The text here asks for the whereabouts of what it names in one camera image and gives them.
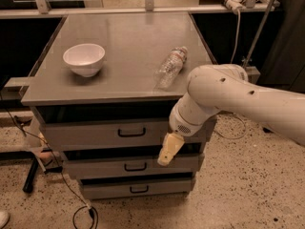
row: drawer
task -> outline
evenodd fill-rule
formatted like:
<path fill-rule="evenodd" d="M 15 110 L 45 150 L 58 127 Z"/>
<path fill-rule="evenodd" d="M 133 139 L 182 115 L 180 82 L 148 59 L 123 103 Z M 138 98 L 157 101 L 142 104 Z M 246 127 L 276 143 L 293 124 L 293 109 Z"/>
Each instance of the drawer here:
<path fill-rule="evenodd" d="M 167 120 L 49 124 L 41 132 L 53 150 L 160 145 L 168 131 Z"/>
<path fill-rule="evenodd" d="M 169 193 L 190 192 L 195 184 L 192 173 L 127 177 L 123 179 L 98 179 L 84 181 L 81 192 L 86 199 L 138 197 Z"/>
<path fill-rule="evenodd" d="M 204 156 L 178 155 L 169 166 L 160 166 L 157 156 L 104 158 L 65 161 L 65 169 L 74 179 L 101 177 L 131 177 L 172 173 L 195 173 L 200 170 Z"/>

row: bowl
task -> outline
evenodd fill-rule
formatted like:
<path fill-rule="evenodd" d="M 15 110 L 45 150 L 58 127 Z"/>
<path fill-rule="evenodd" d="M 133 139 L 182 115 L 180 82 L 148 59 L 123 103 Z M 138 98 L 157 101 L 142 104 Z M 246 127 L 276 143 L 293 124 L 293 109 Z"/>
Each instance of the bowl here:
<path fill-rule="evenodd" d="M 105 50 L 101 46 L 85 43 L 66 50 L 63 59 L 74 73 L 91 77 L 101 70 L 104 56 Z"/>

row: white robot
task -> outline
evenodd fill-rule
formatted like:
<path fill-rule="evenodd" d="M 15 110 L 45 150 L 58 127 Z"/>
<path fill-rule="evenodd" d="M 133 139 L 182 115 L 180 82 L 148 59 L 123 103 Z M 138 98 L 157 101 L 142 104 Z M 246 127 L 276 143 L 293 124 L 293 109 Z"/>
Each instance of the white robot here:
<path fill-rule="evenodd" d="M 183 146 L 183 136 L 194 135 L 220 111 L 244 115 L 305 145 L 304 94 L 251 84 L 244 69 L 237 65 L 205 65 L 191 71 L 187 92 L 172 109 L 172 132 L 165 136 L 158 163 L 168 165 Z"/>

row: gray countertop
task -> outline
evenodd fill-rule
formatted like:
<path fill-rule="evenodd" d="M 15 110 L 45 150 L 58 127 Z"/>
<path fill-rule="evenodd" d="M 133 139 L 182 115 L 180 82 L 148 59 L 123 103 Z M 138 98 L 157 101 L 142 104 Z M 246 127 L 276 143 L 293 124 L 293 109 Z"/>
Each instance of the gray countertop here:
<path fill-rule="evenodd" d="M 63 53 L 81 43 L 106 51 L 101 71 L 84 78 L 65 66 Z M 188 59 L 168 90 L 157 90 L 153 73 L 175 47 Z M 26 106 L 175 99 L 186 92 L 195 67 L 211 64 L 187 12 L 69 15 L 22 98 Z"/>

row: speckled floor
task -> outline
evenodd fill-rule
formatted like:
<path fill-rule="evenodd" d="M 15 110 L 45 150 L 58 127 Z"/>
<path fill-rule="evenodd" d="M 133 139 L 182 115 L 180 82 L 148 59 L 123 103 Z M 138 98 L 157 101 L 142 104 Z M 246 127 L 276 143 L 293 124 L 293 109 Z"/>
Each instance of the speckled floor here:
<path fill-rule="evenodd" d="M 215 129 L 237 139 L 213 133 L 191 193 L 95 200 L 98 228 L 305 228 L 305 148 L 242 119 L 244 136 L 238 119 L 218 116 Z M 0 140 L 1 152 L 24 143 L 5 114 Z M 73 228 L 73 213 L 83 204 L 60 175 L 39 169 L 28 195 L 22 187 L 31 162 L 1 161 L 0 166 L 0 208 L 10 212 L 6 228 Z M 65 177 L 79 194 L 76 182 Z M 87 212 L 79 214 L 76 224 L 90 228 Z"/>

